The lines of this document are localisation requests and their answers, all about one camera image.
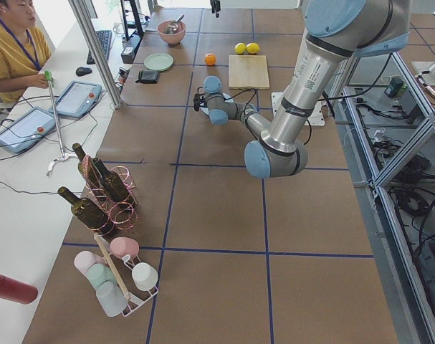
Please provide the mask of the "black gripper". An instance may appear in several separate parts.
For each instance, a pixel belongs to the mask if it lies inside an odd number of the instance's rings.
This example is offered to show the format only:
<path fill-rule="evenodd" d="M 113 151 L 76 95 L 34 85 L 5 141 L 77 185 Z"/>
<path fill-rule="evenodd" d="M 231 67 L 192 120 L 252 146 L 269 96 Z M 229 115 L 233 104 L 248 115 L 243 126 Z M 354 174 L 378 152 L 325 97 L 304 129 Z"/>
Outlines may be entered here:
<path fill-rule="evenodd" d="M 207 107 L 206 92 L 204 88 L 198 87 L 193 96 L 193 109 L 200 110 Z"/>

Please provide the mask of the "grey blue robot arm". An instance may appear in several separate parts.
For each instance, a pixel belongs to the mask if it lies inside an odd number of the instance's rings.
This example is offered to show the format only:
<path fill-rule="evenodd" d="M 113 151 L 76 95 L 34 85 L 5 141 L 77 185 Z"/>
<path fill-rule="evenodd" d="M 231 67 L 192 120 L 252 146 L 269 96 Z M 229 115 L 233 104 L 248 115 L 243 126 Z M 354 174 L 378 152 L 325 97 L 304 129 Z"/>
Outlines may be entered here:
<path fill-rule="evenodd" d="M 227 102 L 221 80 L 209 76 L 193 107 L 205 107 L 214 125 L 238 120 L 254 136 L 244 163 L 255 178 L 293 176 L 307 164 L 298 135 L 338 65 L 351 57 L 397 52 L 408 43 L 411 1 L 309 1 L 295 71 L 273 120 L 251 105 Z"/>

